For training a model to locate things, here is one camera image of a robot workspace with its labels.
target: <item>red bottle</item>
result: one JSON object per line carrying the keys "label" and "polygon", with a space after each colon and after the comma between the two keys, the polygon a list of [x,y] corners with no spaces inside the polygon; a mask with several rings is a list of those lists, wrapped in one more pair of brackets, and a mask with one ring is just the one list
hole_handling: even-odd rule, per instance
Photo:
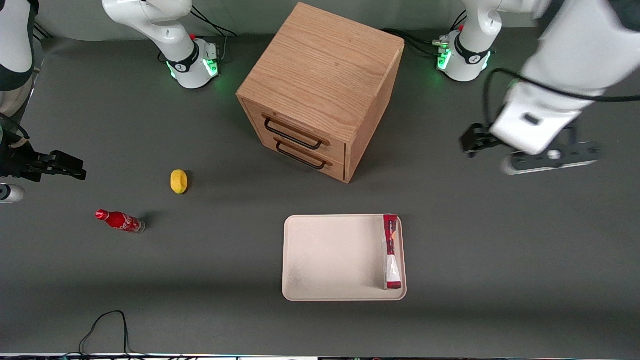
{"label": "red bottle", "polygon": [[109,224],[113,229],[126,231],[128,233],[141,234],[145,230],[144,221],[130,217],[119,211],[110,213],[100,209],[95,212],[95,218]]}

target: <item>black metal handle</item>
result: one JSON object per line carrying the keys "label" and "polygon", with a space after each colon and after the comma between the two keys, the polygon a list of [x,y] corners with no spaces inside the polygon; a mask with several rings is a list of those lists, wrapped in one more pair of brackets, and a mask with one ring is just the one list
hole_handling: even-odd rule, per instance
{"label": "black metal handle", "polygon": [[313,165],[313,164],[311,164],[310,162],[308,162],[308,161],[306,161],[306,160],[302,160],[301,158],[299,158],[299,157],[295,156],[294,154],[290,154],[290,153],[288,153],[288,152],[286,152],[286,151],[282,150],[282,149],[280,148],[280,145],[282,145],[282,142],[278,142],[278,143],[276,144],[276,150],[277,150],[280,154],[283,154],[284,156],[287,156],[287,157],[289,157],[289,158],[292,158],[293,160],[298,160],[298,161],[300,161],[301,163],[305,164],[306,166],[308,166],[308,167],[310,167],[310,168],[314,168],[314,169],[316,169],[316,170],[322,170],[322,169],[324,169],[324,166],[326,165],[326,161],[323,161],[323,162],[322,162],[322,165]]}
{"label": "black metal handle", "polygon": [[300,140],[298,140],[298,139],[296,139],[294,137],[291,137],[291,136],[283,133],[282,131],[279,131],[279,130],[276,130],[276,129],[272,128],[272,127],[269,127],[269,123],[270,122],[271,122],[271,118],[270,117],[266,118],[266,120],[264,121],[264,127],[266,127],[267,130],[271,131],[272,133],[274,133],[276,135],[280,135],[283,138],[285,138],[287,140],[290,140],[290,141],[292,141],[292,142],[294,142],[294,143],[296,143],[296,144],[298,144],[300,146],[304,146],[304,147],[306,147],[307,149],[310,149],[310,150],[318,150],[318,148],[320,148],[320,145],[322,145],[322,140],[318,140],[318,143],[315,144],[315,145],[311,145],[311,144],[308,144],[306,142],[302,142],[302,141],[300,141]]}

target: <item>beige tray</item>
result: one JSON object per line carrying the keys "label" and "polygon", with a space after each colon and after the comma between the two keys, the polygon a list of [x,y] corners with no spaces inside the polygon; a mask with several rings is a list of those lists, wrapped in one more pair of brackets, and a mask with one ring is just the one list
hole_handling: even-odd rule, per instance
{"label": "beige tray", "polygon": [[396,259],[401,289],[384,290],[383,215],[294,215],[284,224],[282,295],[290,301],[401,300],[406,295],[402,223]]}

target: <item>wooden drawer cabinet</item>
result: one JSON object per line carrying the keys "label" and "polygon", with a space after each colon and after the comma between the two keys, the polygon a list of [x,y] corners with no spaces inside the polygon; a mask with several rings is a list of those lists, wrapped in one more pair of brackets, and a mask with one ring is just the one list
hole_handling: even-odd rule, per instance
{"label": "wooden drawer cabinet", "polygon": [[236,95],[263,145],[348,183],[403,49],[398,37],[298,3]]}

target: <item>gray table surface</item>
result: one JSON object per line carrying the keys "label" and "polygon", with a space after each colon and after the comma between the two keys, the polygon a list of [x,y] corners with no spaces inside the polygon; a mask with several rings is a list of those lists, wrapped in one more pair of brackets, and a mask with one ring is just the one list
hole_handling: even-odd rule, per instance
{"label": "gray table surface", "polygon": [[[199,90],[178,86],[150,41],[45,43],[23,124],[37,150],[81,158],[88,177],[9,180],[28,196],[0,206],[0,352],[73,351],[121,309],[140,352],[640,357],[640,105],[584,112],[602,161],[506,176],[507,149],[468,160],[458,147],[485,75],[455,83],[407,50],[346,185],[263,148],[238,104],[270,39],[231,38],[221,76]],[[519,69],[535,45],[535,30],[505,29],[490,68]],[[608,94],[639,84],[635,73]],[[168,184],[176,168],[191,174],[183,196]],[[99,208],[149,228],[112,231]],[[283,298],[285,219],[341,213],[400,214],[404,300]],[[89,351],[121,351],[117,317],[94,336]]]}

